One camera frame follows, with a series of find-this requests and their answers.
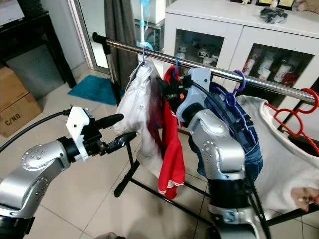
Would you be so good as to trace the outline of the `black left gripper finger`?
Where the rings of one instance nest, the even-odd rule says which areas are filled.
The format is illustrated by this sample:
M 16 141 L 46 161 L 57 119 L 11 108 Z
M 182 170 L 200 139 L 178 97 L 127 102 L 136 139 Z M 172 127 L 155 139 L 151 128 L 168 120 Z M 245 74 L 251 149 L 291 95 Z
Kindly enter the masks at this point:
M 120 148 L 126 146 L 130 141 L 132 141 L 137 136 L 136 132 L 127 132 L 119 135 L 113 141 L 108 143 L 105 147 L 106 153 L 116 152 Z
M 107 116 L 105 118 L 98 119 L 94 122 L 94 127 L 96 129 L 107 129 L 109 127 L 112 127 L 119 121 L 123 120 L 124 116 L 123 114 L 114 114 L 111 116 Z

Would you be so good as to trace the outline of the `blue plastic hanger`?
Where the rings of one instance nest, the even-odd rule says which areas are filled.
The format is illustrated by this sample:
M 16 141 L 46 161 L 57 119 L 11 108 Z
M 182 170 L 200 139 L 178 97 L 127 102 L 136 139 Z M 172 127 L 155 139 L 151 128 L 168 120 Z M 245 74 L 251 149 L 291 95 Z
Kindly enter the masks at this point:
M 181 52 L 175 54 L 175 64 L 174 64 L 174 77 L 181 78 L 182 75 L 182 66 L 180 62 L 185 55 Z

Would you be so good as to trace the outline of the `purple plastic hanger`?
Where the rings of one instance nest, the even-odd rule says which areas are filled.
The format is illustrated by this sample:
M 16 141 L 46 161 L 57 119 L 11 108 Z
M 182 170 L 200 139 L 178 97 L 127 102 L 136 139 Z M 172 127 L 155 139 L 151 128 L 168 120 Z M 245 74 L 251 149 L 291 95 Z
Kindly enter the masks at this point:
M 233 124 L 237 125 L 237 129 L 235 129 L 235 135 L 237 135 L 238 132 L 243 132 L 246 135 L 246 139 L 251 142 L 251 145 L 255 146 L 258 143 L 258 139 L 255 137 L 255 134 L 251 131 L 251 128 L 248 125 L 249 116 L 242 111 L 239 105 L 237 105 L 236 99 L 236 94 L 244 91 L 246 86 L 246 77 L 244 72 L 241 70 L 235 70 L 233 72 L 242 77 L 240 86 L 233 89 L 232 93 L 228 93 L 225 90 L 221 90 L 221 93 L 224 96 L 226 109 L 230 111 L 233 116 L 235 116 L 235 119 L 233 120 Z

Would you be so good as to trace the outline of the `red plastic hanger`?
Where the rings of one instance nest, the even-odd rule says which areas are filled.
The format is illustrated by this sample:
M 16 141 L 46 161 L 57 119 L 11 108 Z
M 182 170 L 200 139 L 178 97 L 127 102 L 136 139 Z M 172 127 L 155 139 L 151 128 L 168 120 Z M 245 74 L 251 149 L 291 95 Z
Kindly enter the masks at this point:
M 303 88 L 302 91 L 305 91 L 306 93 L 309 93 L 313 97 L 313 100 L 315 101 L 314 105 L 309 110 L 302 110 L 302 109 L 296 109 L 296 110 L 277 109 L 276 107 L 274 107 L 273 105 L 270 105 L 269 103 L 264 103 L 264 105 L 266 105 L 270 109 L 274 110 L 274 112 L 275 112 L 274 119 L 281 126 L 283 126 L 285 128 L 286 132 L 288 132 L 290 136 L 303 137 L 303 138 L 307 139 L 307 141 L 310 144 L 310 146 L 312 146 L 313 150 L 317 153 L 317 155 L 319 155 L 319 147 L 317 147 L 317 144 L 314 142 L 313 139 L 311 139 L 307 134 L 305 134 L 305 132 L 304 132 L 305 125 L 304 125 L 302 119 L 299 116 L 299 114 L 311 114 L 317 108 L 319 108 L 319 96 L 317 95 L 317 93 L 315 93 L 315 91 L 313 91 L 312 89 L 309 89 L 309 88 Z M 280 114 L 282 112 L 287 112 L 287 113 L 290 114 L 290 116 L 294 116 L 297 119 L 297 121 L 300 123 L 299 130 L 297 130 L 297 132 L 294 132 L 293 130 L 291 130 L 289 128 L 289 126 L 287 126 L 283 121 L 281 121 L 280 119 L 277 118 L 278 114 Z

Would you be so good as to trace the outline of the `teal floor mat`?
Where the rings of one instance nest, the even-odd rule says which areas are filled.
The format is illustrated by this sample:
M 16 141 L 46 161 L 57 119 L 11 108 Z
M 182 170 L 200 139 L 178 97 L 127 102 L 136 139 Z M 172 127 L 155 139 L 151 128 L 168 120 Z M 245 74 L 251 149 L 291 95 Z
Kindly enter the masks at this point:
M 73 87 L 68 92 L 68 95 L 89 100 L 91 102 L 112 106 L 116 105 L 116 98 L 112 89 L 112 80 L 110 78 L 88 75 Z

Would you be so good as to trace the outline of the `red garment white hem stripes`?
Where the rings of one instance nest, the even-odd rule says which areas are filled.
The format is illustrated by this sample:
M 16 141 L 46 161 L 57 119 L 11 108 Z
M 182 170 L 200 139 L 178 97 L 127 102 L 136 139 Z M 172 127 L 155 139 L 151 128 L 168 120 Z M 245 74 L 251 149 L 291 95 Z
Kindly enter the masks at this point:
M 168 200 L 177 195 L 177 188 L 185 182 L 184 155 L 178 139 L 177 116 L 166 101 L 166 74 L 174 74 L 174 66 L 168 68 L 162 79 L 162 167 L 158 177 L 158 189 Z

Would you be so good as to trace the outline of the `steel and black clothes rack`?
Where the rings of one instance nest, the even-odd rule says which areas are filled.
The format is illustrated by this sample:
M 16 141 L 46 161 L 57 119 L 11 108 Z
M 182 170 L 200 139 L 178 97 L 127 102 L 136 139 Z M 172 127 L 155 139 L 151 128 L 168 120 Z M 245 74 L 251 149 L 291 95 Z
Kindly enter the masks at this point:
M 110 54 L 106 53 L 107 51 L 110 51 L 110 48 L 126 50 L 129 52 L 134 52 L 135 54 L 141 54 L 141 51 L 142 51 L 139 46 L 126 45 L 125 43 L 121 43 L 113 39 L 108 39 L 107 37 L 100 36 L 97 32 L 93 32 L 92 38 L 94 42 L 100 43 L 105 48 L 109 49 L 104 51 L 106 56 L 110 56 Z M 155 59 L 158 59 L 159 61 L 175 63 L 175 56 L 162 54 L 157 51 L 146 50 L 146 56 L 153 57 Z M 237 75 L 237 73 L 233 73 L 232 71 L 229 71 L 229 70 L 223 70 L 217 67 L 207 66 L 207 65 L 199 64 L 198 62 L 187 61 L 187 60 L 181 60 L 180 65 L 184 68 L 209 68 L 211 74 L 214 75 L 215 77 L 225 78 L 227 80 L 232 80 L 239 83 L 242 81 L 242 77 L 240 75 Z M 269 82 L 265 80 L 258 80 L 257 78 L 254 78 L 254 77 L 246 77 L 246 83 L 249 86 L 254 86 L 260 89 L 271 91 L 273 93 L 281 94 L 283 96 L 296 98 L 298 100 L 301 100 L 301 102 L 305 102 L 308 104 L 314 104 L 315 102 L 313 100 L 313 97 L 309 93 L 306 93 L 305 91 L 302 91 L 299 89 L 294 89 L 293 87 L 287 87 L 281 84 L 276 84 L 274 82 Z M 140 184 L 139 182 L 137 182 L 136 180 L 132 178 L 132 175 L 134 174 L 135 169 L 137 169 L 139 163 L 135 162 L 132 164 L 134 164 L 135 166 L 132 166 L 133 171 L 132 173 L 130 173 L 130 175 L 128 175 L 129 178 L 127 178 L 127 180 L 129 179 L 129 181 L 123 181 L 125 183 L 123 184 L 123 188 L 120 191 L 117 191 L 116 193 L 121 193 L 123 189 L 126 187 L 126 184 L 128 182 L 132 182 L 139 186 L 143 186 L 145 190 L 149 191 L 150 193 L 154 193 L 155 195 L 158 196 L 158 194 L 155 193 L 155 191 L 150 190 L 148 187 L 145 187 L 145 185 Z M 317 211 L 319 211 L 319 206 L 310 205 L 310 209 L 308 212 L 305 212 L 302 209 L 293 210 L 289 213 L 285 213 L 280 216 L 274 217 L 271 220 L 268 220 L 268 225 L 270 226 L 278 225 L 278 223 L 296 219 L 297 217 L 305 216 L 307 214 L 312 214 Z

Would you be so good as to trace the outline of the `white glass-door cabinet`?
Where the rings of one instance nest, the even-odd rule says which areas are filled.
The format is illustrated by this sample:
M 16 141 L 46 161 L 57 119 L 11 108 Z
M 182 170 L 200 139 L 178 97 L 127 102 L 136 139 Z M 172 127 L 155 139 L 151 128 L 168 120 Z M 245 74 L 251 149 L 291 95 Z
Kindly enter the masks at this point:
M 280 23 L 262 6 L 230 0 L 176 0 L 166 8 L 165 54 L 295 89 L 319 84 L 319 14 L 286 11 Z

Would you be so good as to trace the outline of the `brown cardboard box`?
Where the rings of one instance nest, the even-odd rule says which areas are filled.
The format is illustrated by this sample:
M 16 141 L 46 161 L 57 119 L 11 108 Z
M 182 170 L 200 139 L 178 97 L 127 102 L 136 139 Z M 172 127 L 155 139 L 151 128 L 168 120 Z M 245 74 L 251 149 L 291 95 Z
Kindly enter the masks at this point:
M 41 114 L 35 97 L 10 68 L 0 69 L 0 135 L 9 137 Z

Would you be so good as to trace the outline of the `grey curtain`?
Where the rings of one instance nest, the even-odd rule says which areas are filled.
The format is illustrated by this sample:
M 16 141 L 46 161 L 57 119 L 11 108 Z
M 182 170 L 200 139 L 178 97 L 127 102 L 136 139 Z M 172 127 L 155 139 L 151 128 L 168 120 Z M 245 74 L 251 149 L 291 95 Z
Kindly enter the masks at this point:
M 136 45 L 135 22 L 131 0 L 104 0 L 105 36 L 109 39 Z M 116 73 L 119 86 L 124 90 L 130 80 L 130 75 L 138 65 L 138 57 L 134 52 L 111 49 L 109 69 Z

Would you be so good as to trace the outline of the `blue denim jeans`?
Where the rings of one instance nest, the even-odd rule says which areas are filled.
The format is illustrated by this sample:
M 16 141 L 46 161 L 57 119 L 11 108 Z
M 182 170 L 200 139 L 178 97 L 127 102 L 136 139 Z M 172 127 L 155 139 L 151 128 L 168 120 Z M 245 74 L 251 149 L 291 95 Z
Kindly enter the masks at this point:
M 246 171 L 246 175 L 249 178 L 251 178 L 251 180 L 255 181 L 257 180 L 257 177 L 260 171 L 262 170 L 262 167 L 264 166 L 259 143 L 257 143 L 257 145 L 255 146 L 252 146 L 251 142 L 246 139 L 246 135 L 243 132 L 238 132 L 238 134 L 235 135 L 235 129 L 237 129 L 237 125 L 233 124 L 235 116 L 233 116 L 232 112 L 226 109 L 224 96 L 221 93 L 221 90 L 225 89 L 220 84 L 217 84 L 216 82 L 211 82 L 209 92 L 212 95 L 212 97 L 220 103 L 221 107 L 217 107 L 217 105 L 215 105 L 211 101 L 211 98 L 206 99 L 205 105 L 208 109 L 212 111 L 212 113 L 215 114 L 215 116 L 219 117 L 226 125 L 229 126 L 231 136 L 233 137 L 233 139 L 235 139 L 241 144 L 245 153 L 244 168 Z M 250 116 L 247 121 L 249 127 L 251 128 L 251 131 L 255 134 L 255 137 L 258 139 L 257 132 L 254 128 L 254 123 Z

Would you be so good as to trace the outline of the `black side table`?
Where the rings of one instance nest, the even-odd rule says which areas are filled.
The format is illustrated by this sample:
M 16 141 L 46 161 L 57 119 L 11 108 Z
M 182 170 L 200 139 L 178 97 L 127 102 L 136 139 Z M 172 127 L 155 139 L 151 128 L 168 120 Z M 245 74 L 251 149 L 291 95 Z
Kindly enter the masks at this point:
M 3 64 L 42 45 L 48 48 L 62 81 L 74 87 L 77 83 L 64 57 L 48 11 L 0 27 L 0 57 Z

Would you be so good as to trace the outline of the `dark crumpled bundle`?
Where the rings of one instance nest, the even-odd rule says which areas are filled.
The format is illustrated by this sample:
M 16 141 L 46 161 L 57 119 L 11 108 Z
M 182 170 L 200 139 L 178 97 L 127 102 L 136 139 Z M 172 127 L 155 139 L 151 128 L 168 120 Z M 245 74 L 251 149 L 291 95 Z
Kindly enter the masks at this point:
M 269 24 L 281 24 L 286 22 L 289 14 L 283 9 L 277 7 L 264 7 L 260 13 L 260 18 L 265 23 Z

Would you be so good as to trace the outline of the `cream printed t-shirt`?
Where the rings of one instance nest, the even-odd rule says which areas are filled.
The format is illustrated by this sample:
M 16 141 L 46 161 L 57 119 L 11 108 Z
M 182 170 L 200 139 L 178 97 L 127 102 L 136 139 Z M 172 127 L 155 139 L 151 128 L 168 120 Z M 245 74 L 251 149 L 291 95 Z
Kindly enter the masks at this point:
M 252 118 L 260 144 L 263 167 L 255 181 L 258 196 L 270 210 L 307 212 L 310 205 L 319 206 L 319 157 L 301 150 L 278 130 L 266 102 L 237 96 L 238 105 Z

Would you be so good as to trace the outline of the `white appliance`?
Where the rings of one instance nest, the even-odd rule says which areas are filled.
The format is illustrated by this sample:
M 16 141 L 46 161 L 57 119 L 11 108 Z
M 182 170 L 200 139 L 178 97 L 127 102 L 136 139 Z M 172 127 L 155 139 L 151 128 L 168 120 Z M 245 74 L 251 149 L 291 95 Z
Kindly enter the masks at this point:
M 0 0 L 0 25 L 25 18 L 18 0 Z

